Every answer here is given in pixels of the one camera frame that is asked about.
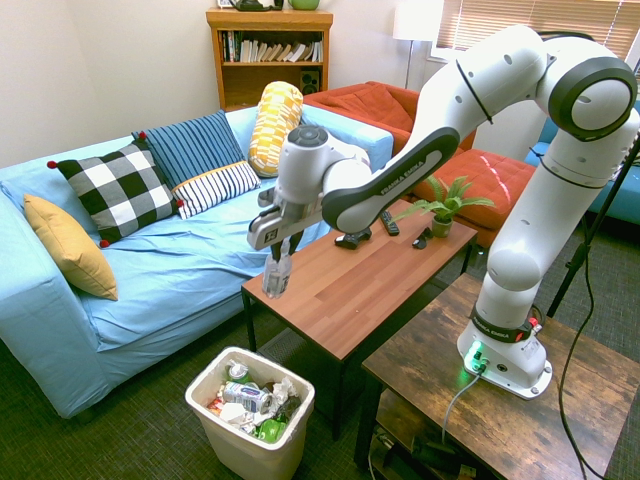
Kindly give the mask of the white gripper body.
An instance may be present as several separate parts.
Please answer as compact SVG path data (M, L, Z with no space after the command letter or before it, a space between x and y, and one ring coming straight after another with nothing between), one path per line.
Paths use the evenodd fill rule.
M304 231L307 227L322 220L322 198L318 194L309 204L297 204L279 197L275 188L261 191L258 205L266 207L249 224L248 243L261 250L292 235Z

